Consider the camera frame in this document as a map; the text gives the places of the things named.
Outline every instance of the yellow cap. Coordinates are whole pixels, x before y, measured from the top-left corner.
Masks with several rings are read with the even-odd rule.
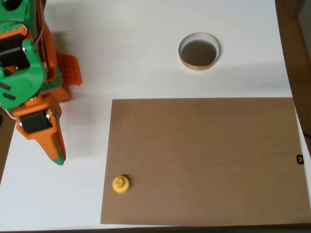
[[[112,188],[117,193],[126,193],[130,189],[130,182],[125,176],[117,176],[112,182]]]

